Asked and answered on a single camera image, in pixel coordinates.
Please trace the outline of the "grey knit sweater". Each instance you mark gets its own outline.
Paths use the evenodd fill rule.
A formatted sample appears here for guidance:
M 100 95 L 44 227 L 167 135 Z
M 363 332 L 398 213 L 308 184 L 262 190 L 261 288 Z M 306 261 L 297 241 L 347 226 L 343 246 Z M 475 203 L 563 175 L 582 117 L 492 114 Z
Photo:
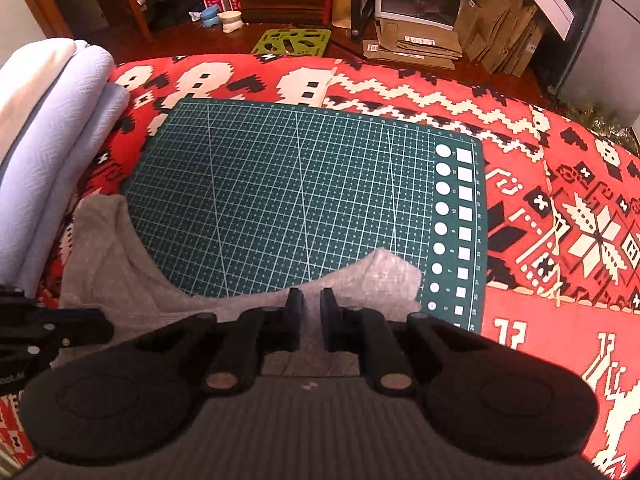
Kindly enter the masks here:
M 318 280 L 300 285 L 305 318 L 300 347 L 266 356 L 262 371 L 271 376 L 354 376 L 357 358 L 323 348 L 320 292 L 330 288 L 342 307 L 378 310 L 390 321 L 419 311 L 416 295 L 422 274 L 384 248 Z M 126 200 L 95 195 L 74 213 L 74 242 L 64 268 L 63 309 L 98 308 L 114 326 L 114 344 L 136 338 L 198 312 L 213 312 L 221 322 L 236 320 L 250 308 L 280 307 L 288 289 L 215 298 L 192 296 L 163 276 L 134 232 Z

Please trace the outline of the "green cutting mat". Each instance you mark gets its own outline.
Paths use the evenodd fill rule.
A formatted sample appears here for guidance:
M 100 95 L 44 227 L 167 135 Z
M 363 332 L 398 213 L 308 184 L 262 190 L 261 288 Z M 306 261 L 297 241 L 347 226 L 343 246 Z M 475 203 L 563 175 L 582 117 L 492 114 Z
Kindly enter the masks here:
M 424 312 L 478 332 L 487 272 L 480 142 L 301 105 L 183 99 L 122 192 L 171 284 L 232 297 L 310 282 L 384 248 Z

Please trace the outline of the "folded light blue blanket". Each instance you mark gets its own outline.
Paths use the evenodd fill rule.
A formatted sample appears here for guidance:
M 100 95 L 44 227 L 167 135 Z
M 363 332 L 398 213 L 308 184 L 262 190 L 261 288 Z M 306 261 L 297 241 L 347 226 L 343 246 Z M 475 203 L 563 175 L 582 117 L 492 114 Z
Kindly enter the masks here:
M 1 161 L 1 281 L 32 296 L 76 185 L 129 103 L 113 57 L 80 49 Z

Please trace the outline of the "red patterned tablecloth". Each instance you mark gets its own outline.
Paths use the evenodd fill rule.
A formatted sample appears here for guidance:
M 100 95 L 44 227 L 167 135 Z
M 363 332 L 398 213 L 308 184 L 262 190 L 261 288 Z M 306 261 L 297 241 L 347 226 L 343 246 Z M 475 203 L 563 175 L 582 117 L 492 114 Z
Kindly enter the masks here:
M 131 100 L 73 192 L 115 194 L 186 96 L 302 103 L 480 140 L 488 271 L 483 335 L 582 374 L 600 403 L 587 457 L 639 463 L 639 161 L 577 122 L 414 70 L 332 58 L 203 54 L 118 66 Z

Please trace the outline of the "folded white cloth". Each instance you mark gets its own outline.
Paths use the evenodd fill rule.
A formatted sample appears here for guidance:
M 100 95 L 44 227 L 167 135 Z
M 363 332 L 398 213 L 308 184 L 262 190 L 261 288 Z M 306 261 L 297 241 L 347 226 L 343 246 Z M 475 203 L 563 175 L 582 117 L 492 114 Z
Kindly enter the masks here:
M 5 160 L 30 113 L 84 40 L 51 38 L 25 44 L 1 67 L 0 157 Z

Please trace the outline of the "green plastic stencil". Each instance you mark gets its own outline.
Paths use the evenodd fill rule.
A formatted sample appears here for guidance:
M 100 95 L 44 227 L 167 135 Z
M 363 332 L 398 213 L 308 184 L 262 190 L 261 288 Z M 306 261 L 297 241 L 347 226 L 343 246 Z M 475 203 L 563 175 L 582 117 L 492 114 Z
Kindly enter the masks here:
M 273 28 L 266 30 L 252 49 L 254 55 L 324 55 L 331 38 L 325 28 Z

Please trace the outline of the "cardboard boxes stack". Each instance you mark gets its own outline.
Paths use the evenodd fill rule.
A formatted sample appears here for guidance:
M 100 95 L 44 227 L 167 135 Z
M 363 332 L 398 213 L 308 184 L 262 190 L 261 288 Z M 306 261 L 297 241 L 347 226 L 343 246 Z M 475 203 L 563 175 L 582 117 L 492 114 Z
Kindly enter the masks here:
M 565 0 L 466 0 L 451 30 L 375 17 L 367 58 L 451 70 L 462 58 L 487 73 L 520 76 L 544 33 L 565 40 L 575 14 Z

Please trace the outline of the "white ceramic pet bowl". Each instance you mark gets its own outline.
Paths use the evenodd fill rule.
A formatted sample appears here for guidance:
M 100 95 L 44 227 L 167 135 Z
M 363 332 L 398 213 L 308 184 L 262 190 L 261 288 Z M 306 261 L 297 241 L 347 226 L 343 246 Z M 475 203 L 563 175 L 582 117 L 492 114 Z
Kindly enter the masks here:
M 230 34 L 243 27 L 242 13 L 240 11 L 224 11 L 217 14 L 220 19 L 221 29 L 224 34 Z

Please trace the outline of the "blue pet bowl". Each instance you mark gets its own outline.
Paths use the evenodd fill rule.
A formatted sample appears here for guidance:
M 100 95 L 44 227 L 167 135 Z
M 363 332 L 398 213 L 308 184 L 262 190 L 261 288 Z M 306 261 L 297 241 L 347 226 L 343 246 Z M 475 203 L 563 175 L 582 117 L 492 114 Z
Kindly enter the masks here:
M 219 17 L 220 7 L 214 4 L 213 6 L 209 6 L 204 9 L 200 13 L 200 21 L 202 26 L 205 28 L 213 27 L 221 23 L 221 18 Z

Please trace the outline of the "grey refrigerator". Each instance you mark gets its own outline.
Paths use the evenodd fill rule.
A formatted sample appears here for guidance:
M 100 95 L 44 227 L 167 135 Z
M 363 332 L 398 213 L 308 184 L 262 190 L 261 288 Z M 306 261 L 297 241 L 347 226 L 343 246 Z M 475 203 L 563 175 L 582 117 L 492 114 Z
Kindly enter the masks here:
M 600 107 L 624 127 L 639 119 L 639 0 L 599 0 L 559 97 Z

